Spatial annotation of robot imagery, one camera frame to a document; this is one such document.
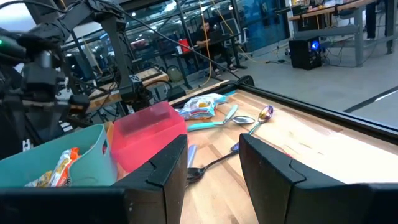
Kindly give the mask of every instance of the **blue light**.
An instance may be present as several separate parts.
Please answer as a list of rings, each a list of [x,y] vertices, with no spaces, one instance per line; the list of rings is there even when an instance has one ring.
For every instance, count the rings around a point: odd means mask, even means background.
[[[313,41],[312,43],[311,43],[311,49],[312,50],[317,50],[319,48],[319,42],[318,41]]]

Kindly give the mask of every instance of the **teal plastic bin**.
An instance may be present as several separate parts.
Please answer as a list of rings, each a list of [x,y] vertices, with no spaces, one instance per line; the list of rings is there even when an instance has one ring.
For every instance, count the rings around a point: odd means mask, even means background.
[[[117,169],[106,131],[97,124],[1,160],[0,187],[23,187],[38,179],[54,170],[61,153],[72,147],[79,147],[81,155],[69,168],[73,187],[115,183]]]

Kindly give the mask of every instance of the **gray floor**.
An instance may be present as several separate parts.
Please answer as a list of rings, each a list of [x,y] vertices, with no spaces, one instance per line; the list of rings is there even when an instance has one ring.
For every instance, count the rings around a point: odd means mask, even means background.
[[[237,74],[251,75],[259,88],[338,111],[350,108],[398,85],[398,53],[386,55],[384,43],[365,50],[364,58],[367,60],[362,67],[351,68],[354,66],[353,49],[343,49],[340,65],[351,67],[324,65],[310,71],[292,68],[287,63],[258,63],[277,60],[274,53],[264,54],[274,47],[270,46],[255,52],[254,60],[257,63],[249,60],[243,62],[248,69],[240,70]],[[331,52],[337,55],[338,51],[339,49],[332,49]],[[290,60],[284,55],[284,50],[280,50],[278,56],[280,59]],[[331,64],[339,64],[339,57],[329,54],[329,58]],[[224,73],[221,78],[235,79],[228,73]],[[204,80],[205,78],[202,78],[191,84],[199,85]],[[208,85],[213,83],[216,83],[216,80],[211,80]],[[396,116],[398,103],[395,100],[398,100],[398,93],[354,111],[353,114],[398,127]]]

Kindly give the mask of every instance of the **red object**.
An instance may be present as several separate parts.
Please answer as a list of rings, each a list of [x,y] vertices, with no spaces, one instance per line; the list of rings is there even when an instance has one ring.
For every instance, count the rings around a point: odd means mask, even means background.
[[[114,123],[111,155],[130,173],[178,135],[186,134],[184,119],[163,101]]]
[[[189,45],[188,45],[187,39],[180,39],[178,42],[179,42],[180,44],[184,45],[184,46],[189,46]],[[183,52],[183,53],[185,53],[185,52],[190,52],[190,51],[191,51],[191,49],[189,49],[188,47],[182,47],[182,46],[181,46],[181,48],[182,48],[182,52]]]

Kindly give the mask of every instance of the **snack package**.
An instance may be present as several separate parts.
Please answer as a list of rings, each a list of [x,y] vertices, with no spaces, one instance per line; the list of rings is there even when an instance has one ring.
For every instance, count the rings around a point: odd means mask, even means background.
[[[179,114],[185,119],[208,119],[214,116],[217,105],[226,103],[227,97],[217,93],[191,98],[179,110]]]
[[[25,187],[46,187],[50,182],[51,175],[52,171],[47,171],[45,174],[41,175],[38,179],[25,185]]]
[[[72,184],[69,176],[69,167],[80,157],[78,153],[78,147],[73,147],[62,153],[57,166],[52,172],[48,187],[69,186]]]

